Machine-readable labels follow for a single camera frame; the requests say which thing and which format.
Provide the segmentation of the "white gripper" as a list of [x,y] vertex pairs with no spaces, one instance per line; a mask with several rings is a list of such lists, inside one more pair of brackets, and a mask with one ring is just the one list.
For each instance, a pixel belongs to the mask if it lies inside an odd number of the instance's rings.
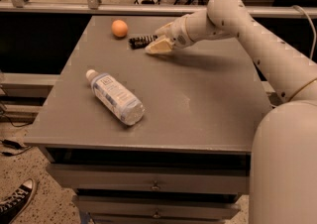
[[177,18],[173,22],[155,30],[158,36],[156,40],[145,47],[145,51],[150,55],[168,54],[174,49],[184,49],[193,45],[186,29],[187,16]]

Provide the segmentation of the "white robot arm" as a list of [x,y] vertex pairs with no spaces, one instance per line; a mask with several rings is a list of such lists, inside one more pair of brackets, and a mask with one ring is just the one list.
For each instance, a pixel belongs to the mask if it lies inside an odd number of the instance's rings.
[[227,35],[239,41],[282,101],[254,136],[249,224],[317,224],[317,63],[258,23],[242,0],[209,0],[156,35],[151,55]]

